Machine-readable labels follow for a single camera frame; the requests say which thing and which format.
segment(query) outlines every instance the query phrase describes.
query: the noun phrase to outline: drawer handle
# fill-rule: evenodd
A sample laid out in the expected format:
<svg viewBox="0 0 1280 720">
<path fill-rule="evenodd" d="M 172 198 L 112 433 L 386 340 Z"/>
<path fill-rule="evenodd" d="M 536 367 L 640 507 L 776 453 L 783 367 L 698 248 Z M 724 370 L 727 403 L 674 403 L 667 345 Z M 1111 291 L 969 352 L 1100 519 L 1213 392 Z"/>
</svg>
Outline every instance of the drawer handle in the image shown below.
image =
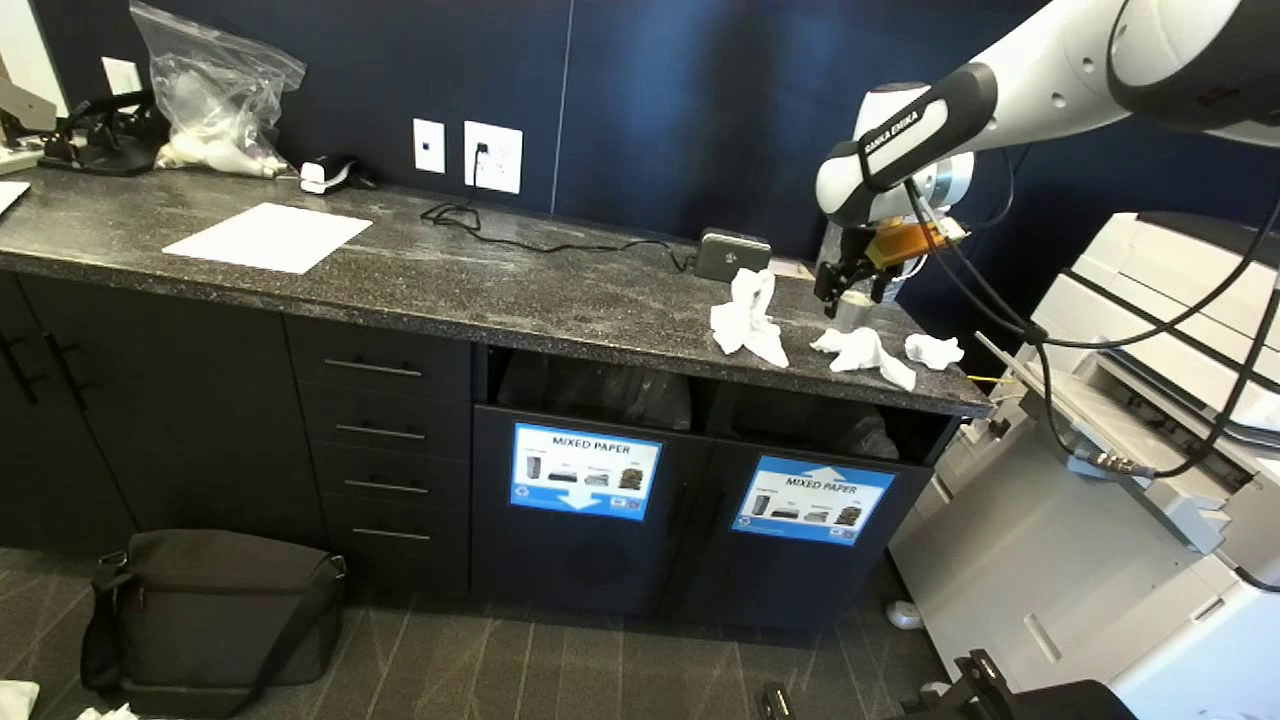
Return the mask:
<svg viewBox="0 0 1280 720">
<path fill-rule="evenodd" d="M 365 522 L 356 522 L 354 535 L 434 545 L 434 535 L 424 533 L 389 533 L 389 528 L 365 528 Z"/>
<path fill-rule="evenodd" d="M 404 495 L 429 495 L 429 489 L 418 484 L 386 484 L 386 481 L 367 481 L 367 476 L 350 476 L 350 489 L 374 489 L 374 493 L 404 493 Z"/>
<path fill-rule="evenodd" d="M 341 358 L 341 356 L 325 356 L 328 367 L 341 370 L 367 370 L 367 375 L 404 375 L 404 381 L 420 381 L 420 367 L 396 367 L 396 363 L 365 363 L 365 358 Z"/>
<path fill-rule="evenodd" d="M 381 434 L 381 441 L 404 441 L 404 445 L 424 445 L 424 433 L 404 433 L 404 428 L 376 428 L 376 422 L 333 422 L 335 433 L 350 434 Z"/>
</svg>

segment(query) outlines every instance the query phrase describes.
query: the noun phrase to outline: tile floor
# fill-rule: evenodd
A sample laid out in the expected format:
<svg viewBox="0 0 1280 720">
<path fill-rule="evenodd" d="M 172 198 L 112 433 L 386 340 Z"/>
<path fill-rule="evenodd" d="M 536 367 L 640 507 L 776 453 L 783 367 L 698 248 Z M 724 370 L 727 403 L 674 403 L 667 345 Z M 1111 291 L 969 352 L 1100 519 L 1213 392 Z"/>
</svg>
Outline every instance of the tile floor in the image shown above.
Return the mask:
<svg viewBox="0 0 1280 720">
<path fill-rule="evenodd" d="M 0 676 L 46 683 L 37 717 L 75 717 L 87 564 L 0 553 Z M 807 647 L 674 636 L 613 623 L 532 623 L 354 608 L 325 681 L 282 687 L 264 720 L 756 720 L 783 683 L 797 720 L 897 717 L 940 664 L 926 630 L 886 623 L 900 594 L 886 564 L 839 626 Z"/>
</svg>

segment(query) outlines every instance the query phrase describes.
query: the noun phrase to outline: plastic bag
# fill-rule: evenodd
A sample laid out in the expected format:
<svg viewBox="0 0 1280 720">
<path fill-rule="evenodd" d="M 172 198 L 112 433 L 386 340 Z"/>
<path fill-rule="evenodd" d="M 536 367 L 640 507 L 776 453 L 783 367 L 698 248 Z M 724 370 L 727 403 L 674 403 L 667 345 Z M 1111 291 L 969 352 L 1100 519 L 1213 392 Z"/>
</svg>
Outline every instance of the plastic bag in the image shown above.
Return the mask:
<svg viewBox="0 0 1280 720">
<path fill-rule="evenodd" d="M 507 408 L 625 419 L 646 428 L 691 428 L 687 381 L 658 367 L 617 367 L 516 352 L 496 392 Z"/>
<path fill-rule="evenodd" d="M 128 4 L 150 54 L 154 92 L 172 122 L 159 167 L 282 175 L 274 145 L 282 97 L 306 85 L 306 63 L 267 42 L 203 27 L 143 0 Z"/>
</svg>

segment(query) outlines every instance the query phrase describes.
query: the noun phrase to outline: dark granite countertop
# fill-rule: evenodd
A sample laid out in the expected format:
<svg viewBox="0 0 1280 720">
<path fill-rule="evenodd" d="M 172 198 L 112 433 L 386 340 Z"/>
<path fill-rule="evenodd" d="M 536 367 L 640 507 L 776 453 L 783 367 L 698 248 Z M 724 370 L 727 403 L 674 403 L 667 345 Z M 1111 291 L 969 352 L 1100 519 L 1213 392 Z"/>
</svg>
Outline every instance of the dark granite countertop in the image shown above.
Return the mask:
<svg viewBox="0 0 1280 720">
<path fill-rule="evenodd" d="M 804 285 L 781 285 L 773 305 L 792 367 L 770 367 L 747 352 L 724 356 L 711 345 L 709 306 L 724 305 L 727 287 L 679 277 L 663 248 L 640 242 L 640 237 L 486 212 L 486 233 L 522 237 L 526 242 L 632 242 L 628 253 L 536 255 L 424 223 L 420 212 L 434 198 L 409 192 L 345 188 L 317 198 L 297 192 L 297 185 L 196 172 L 128 180 L 34 172 L 19 180 L 34 180 L 34 196 L 0 221 L 0 271 L 94 279 L 950 414 L 983 410 L 983 397 L 961 370 L 919 367 L 917 392 L 900 392 L 877 370 L 827 370 L 827 356 L 807 346 L 823 314 Z M 264 198 L 365 215 L 374 227 L 308 277 L 159 253 Z M 868 324 L 888 346 L 900 346 L 900 340 L 917 332 L 900 306 L 877 306 Z"/>
</svg>

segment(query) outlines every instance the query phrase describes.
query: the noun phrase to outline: robotic arm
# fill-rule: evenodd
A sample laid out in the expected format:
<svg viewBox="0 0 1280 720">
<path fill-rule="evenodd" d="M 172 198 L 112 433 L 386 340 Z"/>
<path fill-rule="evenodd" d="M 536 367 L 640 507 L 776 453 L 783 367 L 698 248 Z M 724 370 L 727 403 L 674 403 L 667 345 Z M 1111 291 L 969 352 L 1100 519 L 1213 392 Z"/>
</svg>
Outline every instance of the robotic arm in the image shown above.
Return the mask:
<svg viewBox="0 0 1280 720">
<path fill-rule="evenodd" d="M 1125 117 L 1280 147 L 1280 0 L 1053 0 L 872 130 L 839 145 L 816 198 L 844 227 L 822 263 L 827 314 L 839 297 L 897 271 L 877 221 L 919 167 L 988 147 L 1081 137 Z"/>
</svg>

